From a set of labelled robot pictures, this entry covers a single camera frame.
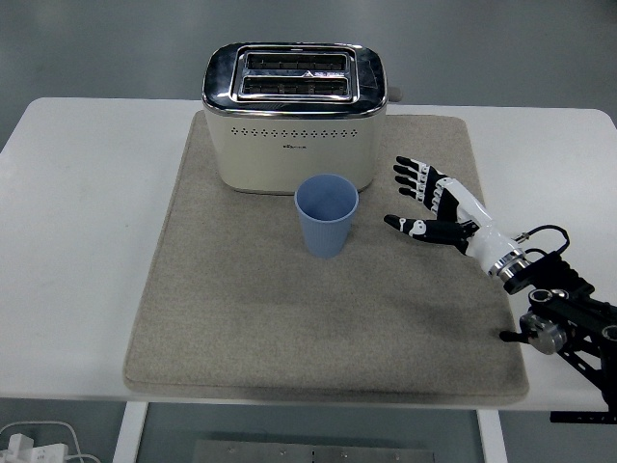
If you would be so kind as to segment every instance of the white cable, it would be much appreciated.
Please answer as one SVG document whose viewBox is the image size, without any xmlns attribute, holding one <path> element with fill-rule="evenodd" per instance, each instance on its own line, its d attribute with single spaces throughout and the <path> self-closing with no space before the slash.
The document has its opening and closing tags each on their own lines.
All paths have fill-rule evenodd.
<svg viewBox="0 0 617 463">
<path fill-rule="evenodd" d="M 81 458 L 81 449 L 79 449 L 79 443 L 77 442 L 77 434 L 75 434 L 75 430 L 72 428 L 72 426 L 70 424 L 68 424 L 67 422 L 10 422 L 9 424 L 7 424 L 6 426 L 2 427 L 2 429 L 0 429 L 0 435 L 9 427 L 13 427 L 13 426 L 23 426 L 23 425 L 40 425 L 40 424 L 58 424 L 60 426 L 65 426 L 68 428 L 68 430 L 70 431 L 70 433 L 73 436 L 73 442 L 75 443 L 75 450 L 77 450 L 77 454 L 75 455 L 75 457 L 79 457 L 81 463 L 84 463 L 83 458 Z"/>
<path fill-rule="evenodd" d="M 94 460 L 96 463 L 100 463 L 100 460 L 98 458 L 96 458 L 94 455 L 90 455 L 88 453 L 80 453 L 79 455 L 67 455 L 67 458 L 65 458 L 65 461 L 69 461 L 72 460 L 73 458 L 91 458 L 92 460 Z"/>
</svg>

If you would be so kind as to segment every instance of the black cable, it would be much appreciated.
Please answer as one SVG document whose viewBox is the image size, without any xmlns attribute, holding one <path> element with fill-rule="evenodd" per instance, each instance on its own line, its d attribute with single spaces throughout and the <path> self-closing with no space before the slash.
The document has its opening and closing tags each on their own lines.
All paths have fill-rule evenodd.
<svg viewBox="0 0 617 463">
<path fill-rule="evenodd" d="M 563 246 L 561 246 L 557 251 L 555 251 L 557 254 L 563 253 L 568 248 L 568 246 L 570 246 L 570 236 L 568 235 L 568 232 L 556 225 L 541 225 L 540 227 L 536 227 L 535 229 L 528 231 L 527 236 L 531 236 L 532 234 L 541 232 L 542 230 L 557 230 L 558 232 L 561 232 L 561 234 L 563 235 L 564 239 L 566 240 L 566 243 Z"/>
<path fill-rule="evenodd" d="M 529 249 L 525 249 L 524 250 L 525 254 L 530 254 L 530 253 L 539 253 L 542 256 L 546 257 L 549 255 L 549 253 L 547 253 L 546 251 L 540 249 L 540 248 L 529 248 Z"/>
</svg>

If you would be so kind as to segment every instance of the toaster vent hole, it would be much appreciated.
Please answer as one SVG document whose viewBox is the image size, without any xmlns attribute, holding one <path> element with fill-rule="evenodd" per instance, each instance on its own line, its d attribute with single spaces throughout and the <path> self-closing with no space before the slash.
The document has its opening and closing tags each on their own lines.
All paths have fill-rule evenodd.
<svg viewBox="0 0 617 463">
<path fill-rule="evenodd" d="M 346 70 L 343 54 L 250 53 L 248 69 Z"/>
<path fill-rule="evenodd" d="M 277 138 L 277 137 L 282 137 L 282 138 L 287 138 L 287 137 L 291 137 L 291 138 L 336 138 L 336 137 L 342 137 L 342 138 L 347 138 L 347 137 L 356 137 L 358 135 L 358 130 L 356 130 L 355 128 L 352 130 L 322 130 L 321 132 L 318 132 L 317 130 L 266 130 L 265 128 L 262 129 L 257 129 L 257 128 L 251 128 L 248 129 L 246 127 L 242 127 L 242 128 L 238 128 L 238 127 L 232 127 L 231 128 L 231 135 L 242 135 L 242 136 L 249 136 L 252 135 L 254 137 L 261 135 L 264 138 L 267 137 L 273 137 L 273 138 Z"/>
<path fill-rule="evenodd" d="M 347 80 L 339 78 L 246 77 L 244 93 L 257 95 L 347 95 Z"/>
</svg>

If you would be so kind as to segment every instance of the toaster slot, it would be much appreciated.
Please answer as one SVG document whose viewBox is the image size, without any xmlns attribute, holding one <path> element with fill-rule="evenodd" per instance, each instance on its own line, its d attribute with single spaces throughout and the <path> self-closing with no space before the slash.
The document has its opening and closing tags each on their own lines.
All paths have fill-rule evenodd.
<svg viewBox="0 0 617 463">
<path fill-rule="evenodd" d="M 347 96 L 347 80 L 342 78 L 307 79 L 302 77 L 246 77 L 245 95 Z"/>
<path fill-rule="evenodd" d="M 337 53 L 250 53 L 246 61 L 248 69 L 344 71 L 347 66 L 347 55 Z"/>
</svg>

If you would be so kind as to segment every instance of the power strip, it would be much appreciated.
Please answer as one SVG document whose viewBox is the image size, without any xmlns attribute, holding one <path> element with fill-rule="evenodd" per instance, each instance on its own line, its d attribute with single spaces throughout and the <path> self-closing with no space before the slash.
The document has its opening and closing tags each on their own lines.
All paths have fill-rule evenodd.
<svg viewBox="0 0 617 463">
<path fill-rule="evenodd" d="M 9 440 L 9 448 L 0 450 L 0 463 L 64 463 L 68 446 L 52 444 L 34 447 L 35 441 L 23 434 L 14 434 Z"/>
</svg>

